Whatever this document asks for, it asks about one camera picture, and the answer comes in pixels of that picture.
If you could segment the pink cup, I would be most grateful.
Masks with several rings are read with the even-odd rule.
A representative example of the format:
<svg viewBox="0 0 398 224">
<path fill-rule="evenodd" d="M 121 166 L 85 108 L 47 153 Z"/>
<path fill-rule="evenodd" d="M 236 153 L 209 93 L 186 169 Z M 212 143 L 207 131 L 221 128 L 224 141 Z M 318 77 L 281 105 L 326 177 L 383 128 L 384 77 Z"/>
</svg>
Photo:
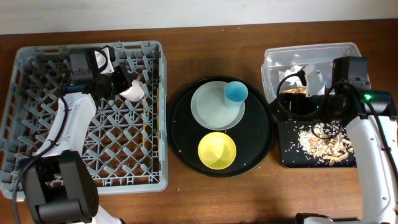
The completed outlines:
<svg viewBox="0 0 398 224">
<path fill-rule="evenodd" d="M 131 102 L 140 101 L 145 95 L 143 84 L 138 80 L 133 80 L 131 86 L 120 95 Z"/>
</svg>

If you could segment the gold foil wrapper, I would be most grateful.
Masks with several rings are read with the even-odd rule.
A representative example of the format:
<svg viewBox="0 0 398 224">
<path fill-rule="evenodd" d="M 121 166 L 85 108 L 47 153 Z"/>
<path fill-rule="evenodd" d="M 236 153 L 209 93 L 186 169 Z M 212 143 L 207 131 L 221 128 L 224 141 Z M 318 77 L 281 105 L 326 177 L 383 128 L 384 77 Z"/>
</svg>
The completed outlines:
<svg viewBox="0 0 398 224">
<path fill-rule="evenodd" d="M 307 89 L 305 87 L 291 88 L 288 90 L 281 90 L 280 94 L 282 94 L 282 93 L 306 94 L 306 91 L 307 91 Z"/>
</svg>

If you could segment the blue cup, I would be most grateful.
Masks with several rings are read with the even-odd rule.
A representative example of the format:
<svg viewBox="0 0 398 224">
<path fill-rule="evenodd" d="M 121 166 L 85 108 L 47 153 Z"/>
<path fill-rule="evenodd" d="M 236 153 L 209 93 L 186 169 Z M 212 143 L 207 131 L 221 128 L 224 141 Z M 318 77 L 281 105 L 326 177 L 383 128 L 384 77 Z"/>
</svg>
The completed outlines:
<svg viewBox="0 0 398 224">
<path fill-rule="evenodd" d="M 239 108 L 248 97 L 248 88 L 242 82 L 229 82 L 224 88 L 224 105 L 229 108 Z"/>
</svg>

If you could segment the yellow bowl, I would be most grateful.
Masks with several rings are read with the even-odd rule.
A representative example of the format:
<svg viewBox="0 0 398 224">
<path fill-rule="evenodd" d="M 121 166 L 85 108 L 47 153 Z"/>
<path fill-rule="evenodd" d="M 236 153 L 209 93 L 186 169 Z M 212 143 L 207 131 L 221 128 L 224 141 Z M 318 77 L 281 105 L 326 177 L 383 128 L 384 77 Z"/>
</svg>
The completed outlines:
<svg viewBox="0 0 398 224">
<path fill-rule="evenodd" d="M 200 140 L 197 152 L 199 159 L 206 167 L 222 170 L 234 162 L 237 148 L 233 139 L 227 134 L 212 132 Z"/>
</svg>

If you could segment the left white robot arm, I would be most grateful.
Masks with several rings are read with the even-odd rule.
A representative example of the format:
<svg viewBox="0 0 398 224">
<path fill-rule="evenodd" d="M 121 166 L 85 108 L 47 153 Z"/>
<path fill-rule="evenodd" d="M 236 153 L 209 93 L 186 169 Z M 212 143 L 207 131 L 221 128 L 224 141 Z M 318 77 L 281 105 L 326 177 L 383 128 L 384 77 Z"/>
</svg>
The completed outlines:
<svg viewBox="0 0 398 224">
<path fill-rule="evenodd" d="M 35 223 L 123 223 L 99 205 L 99 193 L 81 157 L 83 143 L 101 99 L 131 86 L 125 66 L 113 66 L 114 47 L 69 53 L 70 71 L 60 85 L 58 109 L 43 145 L 23 159 L 21 186 Z"/>
</svg>

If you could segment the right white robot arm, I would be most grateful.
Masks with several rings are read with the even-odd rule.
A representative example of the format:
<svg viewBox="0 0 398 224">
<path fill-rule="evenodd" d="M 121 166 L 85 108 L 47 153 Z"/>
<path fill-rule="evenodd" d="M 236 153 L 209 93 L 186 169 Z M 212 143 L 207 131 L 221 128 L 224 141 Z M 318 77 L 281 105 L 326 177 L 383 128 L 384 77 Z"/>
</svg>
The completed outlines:
<svg viewBox="0 0 398 224">
<path fill-rule="evenodd" d="M 364 57 L 334 59 L 330 81 L 310 63 L 279 73 L 272 101 L 287 167 L 355 166 L 363 223 L 397 222 L 397 110 L 372 90 Z"/>
</svg>

